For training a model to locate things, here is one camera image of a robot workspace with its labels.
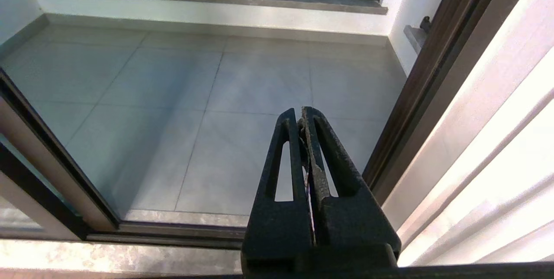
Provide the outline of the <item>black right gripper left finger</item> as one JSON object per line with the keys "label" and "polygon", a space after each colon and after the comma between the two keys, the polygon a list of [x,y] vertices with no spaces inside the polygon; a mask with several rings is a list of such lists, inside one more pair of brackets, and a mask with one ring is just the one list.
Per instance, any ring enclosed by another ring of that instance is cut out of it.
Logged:
{"label": "black right gripper left finger", "polygon": [[[283,145],[290,154],[291,201],[275,200]],[[242,267],[298,267],[312,248],[312,222],[293,108],[277,118],[242,243]]]}

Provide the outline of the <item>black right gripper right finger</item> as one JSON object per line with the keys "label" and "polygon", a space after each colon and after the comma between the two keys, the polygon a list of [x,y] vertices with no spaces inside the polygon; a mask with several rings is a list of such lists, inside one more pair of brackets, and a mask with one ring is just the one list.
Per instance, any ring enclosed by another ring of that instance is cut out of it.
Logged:
{"label": "black right gripper right finger", "polygon": [[317,243],[400,248],[399,236],[327,118],[316,108],[303,107],[302,124]]}

